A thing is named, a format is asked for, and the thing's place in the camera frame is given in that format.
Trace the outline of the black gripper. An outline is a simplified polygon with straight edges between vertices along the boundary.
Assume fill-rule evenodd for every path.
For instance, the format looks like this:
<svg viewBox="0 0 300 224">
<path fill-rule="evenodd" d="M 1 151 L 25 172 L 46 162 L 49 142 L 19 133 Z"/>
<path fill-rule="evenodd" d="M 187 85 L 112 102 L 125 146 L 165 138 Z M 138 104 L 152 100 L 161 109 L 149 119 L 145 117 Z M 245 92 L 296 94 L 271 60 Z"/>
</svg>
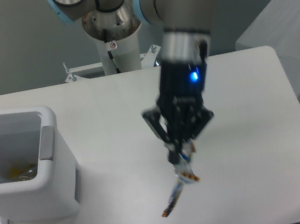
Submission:
<svg viewBox="0 0 300 224">
<path fill-rule="evenodd" d="M 152 132 L 169 150 L 168 161 L 180 163 L 180 152 L 174 139 L 186 143 L 194 140 L 213 118 L 214 113 L 203 105 L 206 61 L 201 63 L 162 61 L 158 107 L 143 111 L 141 116 Z M 161 118 L 167 121 L 167 129 Z"/>
</svg>

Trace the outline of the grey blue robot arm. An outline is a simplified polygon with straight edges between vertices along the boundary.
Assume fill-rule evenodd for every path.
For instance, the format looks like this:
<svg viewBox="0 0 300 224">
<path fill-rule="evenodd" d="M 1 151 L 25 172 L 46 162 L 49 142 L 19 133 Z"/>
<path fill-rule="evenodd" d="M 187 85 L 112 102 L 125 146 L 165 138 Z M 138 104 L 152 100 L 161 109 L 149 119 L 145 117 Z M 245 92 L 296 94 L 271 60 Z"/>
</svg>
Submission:
<svg viewBox="0 0 300 224">
<path fill-rule="evenodd" d="M 198 137 L 213 117 L 203 105 L 211 27 L 217 0 L 46 0 L 63 23 L 82 21 L 84 30 L 104 44 L 105 73 L 131 70 L 120 41 L 142 23 L 163 28 L 160 93 L 142 117 L 166 143 L 168 160 L 181 162 L 186 142 Z"/>
</svg>

